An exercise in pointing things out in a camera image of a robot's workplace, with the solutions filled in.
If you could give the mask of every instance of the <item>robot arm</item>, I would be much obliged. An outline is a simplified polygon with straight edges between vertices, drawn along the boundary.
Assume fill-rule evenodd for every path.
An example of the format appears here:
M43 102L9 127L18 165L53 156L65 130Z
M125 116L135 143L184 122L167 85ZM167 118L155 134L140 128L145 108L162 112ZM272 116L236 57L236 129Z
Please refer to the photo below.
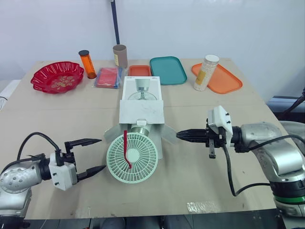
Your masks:
M65 142L66 153L60 150L50 158L44 154L32 156L30 161L23 161L6 167L0 174L0 228L27 228L23 219L30 204L31 187L42 180L52 179L56 188L67 190L77 182L89 178L105 168L97 166L86 172L76 174L76 163L71 149L74 146L87 146L99 142L99 139L81 139Z
M216 158L214 148L234 146L237 153L253 151L270 182L277 208L286 215L305 217L305 166L303 156L295 146L281 139L281 131L271 123L231 126L229 114L218 106L209 111L206 129L190 129L177 133L177 138L189 142L205 143L210 148L210 158ZM231 166L226 152L228 167ZM231 171L228 170L230 187L234 188ZM237 196L245 189L267 185L259 183L246 186L236 192Z

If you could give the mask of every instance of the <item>fan grille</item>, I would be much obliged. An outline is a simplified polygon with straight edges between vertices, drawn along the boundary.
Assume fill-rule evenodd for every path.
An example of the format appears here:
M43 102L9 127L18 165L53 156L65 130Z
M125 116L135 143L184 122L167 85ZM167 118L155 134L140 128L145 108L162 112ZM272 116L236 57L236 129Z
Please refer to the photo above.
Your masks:
M107 166L111 174L121 182L134 184L149 178L158 164L157 148L147 136L139 133L127 134L126 157L124 159L124 136L117 137L108 148Z

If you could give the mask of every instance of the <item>red tray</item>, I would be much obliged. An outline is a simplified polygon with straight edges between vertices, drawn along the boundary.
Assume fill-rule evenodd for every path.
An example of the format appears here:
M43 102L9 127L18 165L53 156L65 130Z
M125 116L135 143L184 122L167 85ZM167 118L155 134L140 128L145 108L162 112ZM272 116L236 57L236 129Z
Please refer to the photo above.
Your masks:
M84 69L78 63L56 62L38 70L31 79L37 91L56 94L74 89L83 78Z
M201 69L202 63L195 64L192 67L192 72L195 76L198 75L199 70ZM227 94L229 92L236 91L243 86L241 82L235 75L230 73L220 64L217 65L210 81L208 87L216 93Z
M129 67L128 76L151 76L151 68L148 65L132 65Z

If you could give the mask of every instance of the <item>white canister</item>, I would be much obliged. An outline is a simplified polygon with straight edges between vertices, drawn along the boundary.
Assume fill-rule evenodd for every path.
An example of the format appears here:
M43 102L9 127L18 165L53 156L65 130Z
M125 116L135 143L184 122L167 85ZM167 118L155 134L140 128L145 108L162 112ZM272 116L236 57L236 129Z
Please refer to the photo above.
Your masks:
M216 55L209 54L209 55L205 56L205 58L202 62L201 69L200 69L200 71L197 75L196 81L194 83L195 90L203 91L207 87L207 85L217 67L218 62L219 62L219 57Z

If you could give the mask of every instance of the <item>wooden table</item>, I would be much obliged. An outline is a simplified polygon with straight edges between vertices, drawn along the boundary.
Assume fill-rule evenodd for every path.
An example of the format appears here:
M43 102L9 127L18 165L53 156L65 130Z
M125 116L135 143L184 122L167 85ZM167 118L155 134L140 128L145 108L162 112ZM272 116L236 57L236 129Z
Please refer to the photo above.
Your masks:
M167 125L176 131L205 128L208 110L221 104L230 113L233 125L267 121L285 133L230 59L221 59L220 64L243 82L240 90L229 94L216 94L210 89L203 92L194 90L195 76L191 67L199 62L199 59L182 59L187 82L162 86ZM103 133L119 121L122 89L93 88L94 80L84 77L75 90L65 94L33 90L30 83L33 74L49 63L36 63L0 112L1 168L16 159L21 142L31 132L47 134L64 149L65 141L80 138L104 140ZM148 60L129 61L130 65L148 63ZM100 67L114 67L114 61L94 61L94 66L96 71ZM109 144L102 141L74 148L78 173L105 164L108 147ZM39 153L49 155L51 152L52 146L36 136L26 144L21 158ZM237 154L233 148L229 153L235 189L254 182L267 182L254 154ZM163 141L163 159L159 160L154 174L139 184L121 183L108 169L104 169L68 191L55 188L51 181L43 181L32 191L28 219L169 215L275 207L269 187L253 187L233 197L223 151L217 149L216 159L209 159L208 149L202 144L185 141L176 145ZM188 209L188 205L200 206L201 211Z

